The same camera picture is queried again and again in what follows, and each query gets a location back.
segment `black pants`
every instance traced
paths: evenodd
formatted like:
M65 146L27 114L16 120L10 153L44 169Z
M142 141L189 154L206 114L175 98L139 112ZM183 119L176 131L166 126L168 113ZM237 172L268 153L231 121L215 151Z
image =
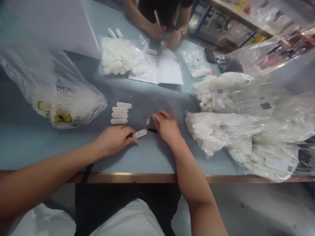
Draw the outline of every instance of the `black pants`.
M177 184L77 184L75 236L89 236L131 201L145 201L166 236L175 236L171 220L181 196Z

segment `table edge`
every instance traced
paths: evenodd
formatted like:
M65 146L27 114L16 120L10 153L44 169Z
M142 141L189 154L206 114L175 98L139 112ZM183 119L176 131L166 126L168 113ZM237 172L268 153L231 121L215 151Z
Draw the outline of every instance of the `table edge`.
M0 170L0 179L14 170ZM67 183L80 183L83 172L77 173ZM205 175L210 184L220 183L275 183L256 175ZM315 176L292 176L285 182L315 182ZM91 172L88 183L177 183L176 174L104 173Z

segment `white cloth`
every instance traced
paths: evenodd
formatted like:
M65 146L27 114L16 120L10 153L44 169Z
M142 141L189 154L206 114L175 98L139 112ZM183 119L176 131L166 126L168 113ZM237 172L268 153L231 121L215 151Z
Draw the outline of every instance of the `white cloth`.
M75 222L66 212L50 209L41 203L26 213L10 236L73 236L74 233ZM164 233L149 206L136 199L91 234L104 235L164 236Z

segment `hand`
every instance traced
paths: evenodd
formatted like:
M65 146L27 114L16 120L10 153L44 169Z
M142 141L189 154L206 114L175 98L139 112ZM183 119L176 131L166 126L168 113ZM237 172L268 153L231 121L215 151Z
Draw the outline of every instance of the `hand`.
M151 24L147 30L147 33L154 40L161 40L163 38L163 32L166 31L166 26L160 26L158 23Z
M152 117L158 133L168 145L172 146L174 143L182 140L178 123L170 111L159 111L152 114Z
M98 160L113 155L131 143L138 143L138 139L130 137L135 130L130 126L119 125L107 127L93 142L98 150Z
M165 45L168 48L175 49L181 40L181 30L173 31L168 39L165 41Z

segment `label sticker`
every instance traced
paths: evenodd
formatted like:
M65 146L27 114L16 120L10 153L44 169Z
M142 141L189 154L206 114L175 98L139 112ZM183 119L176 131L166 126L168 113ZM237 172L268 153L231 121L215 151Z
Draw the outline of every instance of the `label sticker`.
M281 157L268 157L267 166L291 174L297 166L297 161Z
M216 109L218 107L224 107L222 95L223 95L223 89L222 88L215 88L212 90L213 109Z
M236 102L240 114L255 115L258 112L272 109L271 104L265 97Z

